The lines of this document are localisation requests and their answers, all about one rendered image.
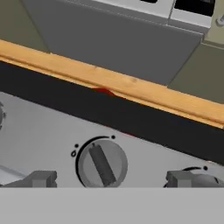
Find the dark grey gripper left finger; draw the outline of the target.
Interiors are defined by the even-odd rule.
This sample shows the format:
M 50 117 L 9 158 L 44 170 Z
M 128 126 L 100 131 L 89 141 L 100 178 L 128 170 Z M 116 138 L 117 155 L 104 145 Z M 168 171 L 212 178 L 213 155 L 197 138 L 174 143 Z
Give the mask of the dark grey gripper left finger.
M 6 187 L 34 187 L 34 188 L 46 188 L 56 187 L 57 172 L 56 171 L 34 171 L 26 178 L 11 182 L 6 185 L 2 185 L 2 188 Z

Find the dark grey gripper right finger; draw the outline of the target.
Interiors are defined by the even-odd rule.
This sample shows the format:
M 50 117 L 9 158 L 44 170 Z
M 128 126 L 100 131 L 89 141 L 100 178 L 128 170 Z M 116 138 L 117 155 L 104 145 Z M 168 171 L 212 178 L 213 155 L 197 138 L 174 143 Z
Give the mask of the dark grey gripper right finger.
M 166 179 L 166 187 L 224 187 L 224 181 L 214 176 L 207 174 L 194 174 L 190 171 L 168 171 Z

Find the grey and black stove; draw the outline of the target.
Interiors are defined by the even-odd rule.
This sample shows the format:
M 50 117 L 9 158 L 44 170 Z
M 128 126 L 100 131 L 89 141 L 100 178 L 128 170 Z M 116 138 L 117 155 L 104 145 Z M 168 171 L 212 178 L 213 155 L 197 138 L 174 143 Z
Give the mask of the grey and black stove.
M 0 102 L 0 187 L 35 171 L 56 171 L 57 187 L 85 187 L 75 161 L 94 137 L 127 156 L 118 187 L 166 187 L 167 172 L 191 166 L 224 180 L 224 129 L 3 61 Z

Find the olive green cupboard door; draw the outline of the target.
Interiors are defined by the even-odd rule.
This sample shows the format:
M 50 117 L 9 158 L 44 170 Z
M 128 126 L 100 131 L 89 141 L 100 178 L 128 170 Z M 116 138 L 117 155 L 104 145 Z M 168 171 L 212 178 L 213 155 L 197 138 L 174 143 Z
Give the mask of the olive green cupboard door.
M 209 31 L 168 88 L 224 104 L 224 26 Z
M 0 0 L 0 39 L 49 52 L 20 0 Z

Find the grey appliance front panel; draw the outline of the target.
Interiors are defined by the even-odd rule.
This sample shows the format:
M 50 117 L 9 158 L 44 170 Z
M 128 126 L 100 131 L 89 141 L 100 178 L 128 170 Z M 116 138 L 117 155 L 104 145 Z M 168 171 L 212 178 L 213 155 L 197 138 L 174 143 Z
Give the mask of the grey appliance front panel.
M 93 0 L 22 0 L 51 53 L 168 85 L 202 35 Z

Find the white appliance with black window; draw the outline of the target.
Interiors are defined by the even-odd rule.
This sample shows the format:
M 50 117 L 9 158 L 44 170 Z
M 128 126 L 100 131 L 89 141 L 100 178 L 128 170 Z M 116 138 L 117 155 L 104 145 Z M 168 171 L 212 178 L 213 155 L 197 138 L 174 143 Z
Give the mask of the white appliance with black window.
M 189 30 L 209 30 L 215 0 L 175 0 L 169 23 Z

